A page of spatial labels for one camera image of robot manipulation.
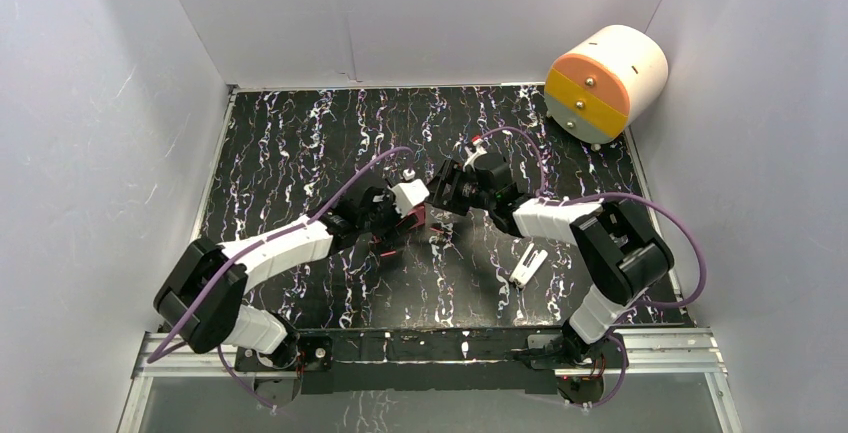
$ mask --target cable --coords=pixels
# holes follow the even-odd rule
[[[618,375],[618,381],[615,382],[615,386],[612,387],[612,391],[610,391],[610,394],[598,400],[597,403],[588,403],[588,406],[590,408],[595,408],[607,403],[612,399],[613,396],[615,396],[616,393],[618,393],[618,390],[621,389],[621,385],[624,383],[624,370],[626,370],[627,367],[630,366],[630,360],[627,358],[627,349],[624,348],[624,343],[622,343],[621,340],[613,336],[612,331],[607,333],[607,339],[614,343],[616,346],[618,346],[618,349],[621,351],[621,373]]]
[[[206,297],[209,296],[209,292],[212,291],[212,288],[218,283],[218,281],[221,279],[221,277],[224,276],[224,273],[226,273],[227,270],[229,270],[238,260],[240,260],[245,255],[247,255],[248,253],[256,250],[257,248],[259,248],[260,246],[264,245],[265,243],[267,243],[269,241],[279,239],[279,238],[281,238],[285,235],[288,235],[289,233],[291,233],[293,231],[297,231],[301,228],[304,228],[306,225],[308,225],[310,223],[314,223],[315,221],[318,220],[318,218],[321,217],[321,215],[326,213],[327,210],[329,210],[339,200],[339,198],[341,198],[341,196],[347,192],[347,190],[351,187],[351,185],[353,185],[353,183],[356,182],[356,180],[358,180],[359,178],[362,177],[362,175],[365,174],[366,171],[373,168],[374,165],[379,163],[384,158],[396,155],[396,154],[398,154],[402,151],[406,151],[406,152],[413,154],[413,155],[415,154],[415,152],[413,152],[410,148],[407,148],[405,146],[398,146],[398,147],[392,148],[388,151],[385,151],[385,152],[377,155],[374,159],[369,161],[367,165],[362,167],[362,169],[358,170],[349,180],[347,180],[347,183],[345,183],[344,186],[342,186],[341,189],[339,189],[339,191],[335,195],[333,195],[333,197],[330,199],[330,201],[328,201],[326,204],[324,204],[324,206],[320,210],[318,210],[317,213],[312,215],[312,217],[309,218],[305,223],[304,222],[296,223],[294,225],[289,226],[288,228],[285,228],[285,229],[278,231],[274,234],[268,235],[268,237],[266,237],[266,238],[260,238],[260,239],[256,240],[255,242],[251,243],[250,245],[246,246],[243,250],[241,250],[238,253],[236,253],[235,255],[233,255],[232,258],[227,260],[227,262],[224,263],[218,269],[218,271],[215,272],[214,275],[212,275],[212,278],[209,279],[209,282],[206,284],[206,286],[203,287],[203,289],[197,295],[197,298],[194,299],[194,301],[188,307],[186,312],[183,314],[182,318],[180,318],[179,321],[177,321],[177,324],[175,324],[173,326],[173,328],[171,328],[171,331],[168,333],[168,335],[165,337],[165,339],[162,341],[162,343],[160,343],[159,346],[156,347],[156,349],[153,351],[153,354],[151,354],[150,357],[147,359],[147,363],[148,364],[155,363],[156,361],[159,361],[160,359],[162,359],[163,356],[165,356],[167,354],[165,352],[165,349],[168,347],[169,344],[171,344],[171,342],[174,340],[174,337],[176,337],[177,334],[183,329],[183,327],[185,327],[185,324],[188,322],[189,318],[191,318],[192,315],[194,315],[194,313],[197,311],[197,308],[200,306],[200,304],[203,302],[203,300],[205,300]]]
[[[605,200],[605,199],[609,199],[609,198],[618,198],[618,199],[625,199],[625,200],[634,201],[634,202],[639,203],[641,205],[647,206],[648,208],[651,208],[652,210],[656,211],[657,213],[668,218],[668,220],[671,221],[672,223],[674,223],[674,225],[677,226],[677,228],[680,230],[680,232],[683,233],[683,236],[685,236],[686,239],[689,240],[689,244],[692,245],[692,250],[695,252],[695,258],[698,260],[698,285],[695,287],[695,290],[692,292],[691,295],[689,295],[688,298],[684,298],[680,301],[672,301],[672,302],[637,300],[637,301],[634,302],[634,305],[650,306],[652,308],[682,308],[684,306],[691,304],[693,301],[697,300],[698,297],[701,296],[701,293],[704,292],[704,287],[707,284],[707,260],[704,257],[703,249],[701,248],[700,243],[698,243],[698,240],[695,239],[695,236],[692,234],[692,232],[689,230],[689,228],[687,228],[686,225],[683,224],[683,221],[680,220],[680,218],[675,216],[673,213],[666,210],[664,207],[654,203],[651,200],[648,200],[648,199],[643,198],[643,197],[638,196],[638,195],[634,195],[632,193],[622,193],[622,192],[598,193],[597,195],[589,195],[589,196],[584,196],[582,198],[575,198],[573,200],[566,200],[566,201],[557,202],[557,203],[560,206],[569,206],[569,205],[576,205],[578,203],[590,203],[590,202],[593,202],[593,201]]]
[[[245,382],[241,379],[240,376],[238,376],[238,373],[236,373],[236,371],[230,365],[230,362],[228,362],[227,359],[224,357],[224,350],[221,349],[220,345],[218,346],[218,358],[221,360],[221,364],[224,365],[224,369],[227,370],[227,373],[229,373],[230,376],[234,380],[236,380],[236,382],[244,391],[250,394],[250,396],[254,397],[256,401],[258,401],[262,406],[269,408],[272,414],[276,413],[277,405],[271,403],[270,400],[262,397],[262,395],[253,391],[253,388],[251,388],[250,385],[247,384],[247,382]]]
[[[604,376],[605,371],[607,371],[607,357],[601,354],[601,370],[598,372],[598,378]]]
[[[168,348],[165,349],[165,351],[162,352],[162,356],[168,356],[171,353],[173,353],[173,352],[179,350],[180,348],[184,347],[185,345],[186,345],[186,342],[181,341],[181,342],[177,343],[176,345],[169,346]]]
[[[536,143],[533,141],[533,138],[530,138],[530,135],[528,135],[526,131],[514,128],[512,126],[501,126],[493,130],[489,130],[480,135],[480,139],[482,140],[484,138],[492,136],[493,134],[499,131],[511,131],[513,133],[518,133],[519,135],[523,136],[525,140],[527,140],[527,145],[530,146],[531,150],[533,150],[533,155],[536,156],[536,162],[539,164],[539,170],[542,173],[541,186],[539,186],[539,189],[536,190],[536,196],[541,197],[542,194],[548,189],[548,178],[545,174],[545,164],[542,162],[542,153],[539,151],[539,147],[536,146]]]

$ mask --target small white block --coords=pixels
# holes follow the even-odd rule
[[[515,270],[509,276],[509,281],[515,283],[519,288],[524,288],[527,285],[527,282],[539,271],[542,263],[548,257],[548,252],[545,250],[533,252],[533,246],[533,243],[530,243],[527,251],[521,255],[518,266],[515,267]]]
[[[430,196],[430,190],[421,180],[398,183],[392,187],[395,194],[395,210],[400,216],[406,216]]]

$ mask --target glass panel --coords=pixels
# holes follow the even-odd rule
[[[608,385],[615,375],[607,375]],[[291,382],[260,392],[291,394]],[[278,404],[284,401],[275,399]],[[210,431],[720,432],[703,374],[629,375],[610,403],[584,414],[557,396],[520,391],[365,391],[302,395],[271,416],[229,378],[157,378],[143,432]]]

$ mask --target white plastic part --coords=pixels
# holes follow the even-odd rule
[[[306,223],[307,219],[306,216],[301,216],[294,223],[268,233],[245,240],[222,243],[223,252],[232,258],[233,255],[257,239],[267,238],[269,235],[298,222]],[[248,279],[245,291],[250,291],[259,283],[289,268],[326,258],[330,253],[332,243],[333,236],[327,232],[327,227],[320,221],[316,221],[305,228],[289,233],[284,238],[260,246],[239,261],[247,267]]]
[[[430,190],[421,180],[398,183],[391,188],[395,194],[395,210],[400,216],[406,216],[430,196]]]
[[[607,26],[567,54],[591,58],[618,77],[630,97],[630,111],[621,112],[627,115],[627,125],[659,96],[668,80],[668,61],[662,48],[629,26]]]
[[[550,200],[534,198],[521,205],[512,217],[518,225],[521,236],[542,237],[574,244],[571,223],[600,207],[600,201],[558,206]]]
[[[527,247],[527,251],[521,255],[521,259],[518,260],[518,265],[516,265],[515,270],[513,270],[512,274],[509,275],[509,281],[518,285],[519,288],[524,288],[527,285],[527,282],[530,281],[530,278],[533,278],[533,275],[539,271],[539,268],[542,266],[542,263],[545,262],[545,259],[548,257],[548,252],[545,250],[537,250],[533,251],[533,243],[530,243],[530,246]]]
[[[462,169],[468,168],[469,166],[474,168],[474,161],[477,158],[486,154],[486,149],[483,148],[483,139],[475,137],[474,140],[471,141],[471,144],[474,146],[472,150],[469,147],[465,147],[465,154],[468,155],[468,159],[465,160],[465,164],[462,165]]]
[[[630,309],[630,305],[642,296],[642,293],[644,290],[635,295],[630,303],[619,305],[604,296],[597,286],[592,285],[589,293],[583,297],[583,303],[568,319],[568,324],[586,344],[592,344],[607,334],[607,330],[615,324],[618,317]]]
[[[251,306],[242,306],[236,326],[223,343],[253,349],[267,355],[273,353],[286,336],[286,328],[274,315]]]

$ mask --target white clip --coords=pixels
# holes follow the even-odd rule
[[[533,243],[530,243],[527,251],[521,255],[521,260],[518,261],[515,270],[509,275],[509,281],[518,285],[519,288],[524,288],[527,285],[527,282],[539,271],[542,263],[548,257],[547,251],[538,250],[534,252],[533,246]]]
[[[475,136],[471,140],[471,146],[474,147],[473,150],[468,146],[465,147],[465,154],[468,155],[468,159],[465,160],[465,164],[462,165],[463,170],[469,166],[474,168],[474,160],[486,154],[486,149],[483,148],[483,139],[479,136]]]

